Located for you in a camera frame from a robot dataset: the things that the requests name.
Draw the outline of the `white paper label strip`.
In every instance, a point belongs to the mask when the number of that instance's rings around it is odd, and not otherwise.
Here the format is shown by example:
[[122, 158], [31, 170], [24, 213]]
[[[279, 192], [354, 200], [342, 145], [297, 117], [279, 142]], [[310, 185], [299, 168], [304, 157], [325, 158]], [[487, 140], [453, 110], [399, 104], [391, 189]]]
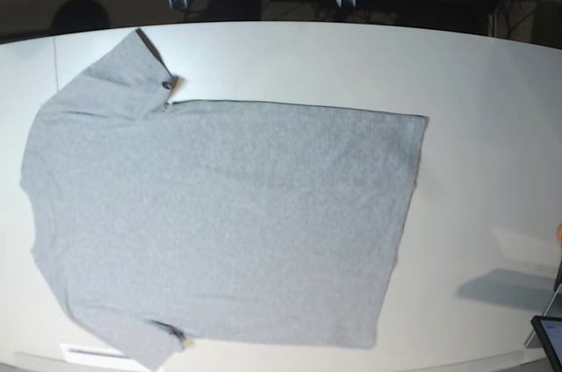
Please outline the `white paper label strip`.
[[66, 362], [96, 368], [117, 370], [146, 370], [137, 361], [112, 348], [86, 347], [72, 344], [60, 344]]

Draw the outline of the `grey T-shirt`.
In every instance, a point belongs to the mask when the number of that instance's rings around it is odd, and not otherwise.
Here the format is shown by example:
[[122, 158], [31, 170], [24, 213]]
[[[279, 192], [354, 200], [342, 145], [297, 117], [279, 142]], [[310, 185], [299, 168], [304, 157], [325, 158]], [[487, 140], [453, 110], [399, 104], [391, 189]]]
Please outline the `grey T-shirt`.
[[132, 32], [34, 119], [21, 186], [62, 310], [150, 370], [187, 339], [370, 347], [427, 119], [176, 81]]

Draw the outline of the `tablet with stand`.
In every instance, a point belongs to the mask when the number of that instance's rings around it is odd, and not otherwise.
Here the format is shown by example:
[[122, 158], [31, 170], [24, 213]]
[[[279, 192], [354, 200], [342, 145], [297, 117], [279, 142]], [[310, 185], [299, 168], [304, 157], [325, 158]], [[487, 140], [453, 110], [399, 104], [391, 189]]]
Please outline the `tablet with stand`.
[[558, 266], [549, 303], [544, 312], [534, 316], [530, 323], [533, 330], [524, 347], [542, 348], [552, 370], [561, 372], [561, 266]]

